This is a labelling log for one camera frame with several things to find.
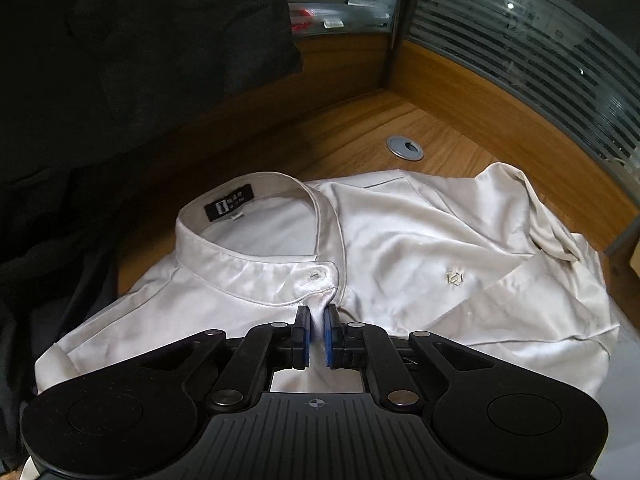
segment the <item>shirt collar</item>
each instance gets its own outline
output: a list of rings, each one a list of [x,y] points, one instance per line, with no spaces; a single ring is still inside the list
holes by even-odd
[[[254,200],[301,189],[316,216],[313,256],[250,256],[209,242],[200,233],[211,224],[205,206],[250,184]],[[242,211],[238,207],[234,214]],[[178,213],[175,253],[179,263],[218,290],[263,304],[292,303],[307,294],[336,288],[339,303],[346,284],[342,231],[334,206],[318,190],[282,173],[240,176],[199,196]]]

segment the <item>black clothing label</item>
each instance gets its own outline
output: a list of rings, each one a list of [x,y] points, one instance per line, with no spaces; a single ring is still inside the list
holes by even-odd
[[[204,206],[204,211],[210,221],[222,218],[240,207],[245,202],[254,199],[254,190],[251,188],[251,184],[244,184],[244,186],[233,190],[224,198],[211,202]]]

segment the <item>shirt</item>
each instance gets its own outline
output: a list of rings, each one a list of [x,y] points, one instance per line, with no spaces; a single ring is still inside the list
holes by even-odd
[[[236,178],[185,206],[175,251],[118,301],[36,362],[39,389],[209,328],[312,313],[310,368],[272,391],[357,392],[329,370],[322,311],[407,337],[428,330],[591,394],[618,323],[597,253],[492,164],[475,178],[382,171],[303,184],[279,173]]]

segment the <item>shiny satin fabric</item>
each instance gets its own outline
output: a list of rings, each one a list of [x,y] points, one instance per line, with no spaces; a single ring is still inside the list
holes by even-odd
[[[250,184],[254,199],[213,222],[204,206]],[[324,366],[322,311],[390,335],[430,330],[594,396],[616,343],[597,253],[571,234],[524,174],[476,178],[383,171],[303,184],[256,173],[185,206],[175,252],[36,363],[39,389],[208,328],[313,317],[311,367],[272,389],[354,392]]]

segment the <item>crosshair symbol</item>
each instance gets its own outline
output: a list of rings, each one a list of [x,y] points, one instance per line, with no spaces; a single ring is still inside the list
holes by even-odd
[[[311,399],[309,402],[305,402],[305,404],[308,404],[309,406],[317,410],[319,408],[324,408],[324,405],[328,404],[328,402],[324,402],[324,400],[318,399],[316,397],[315,399]]]

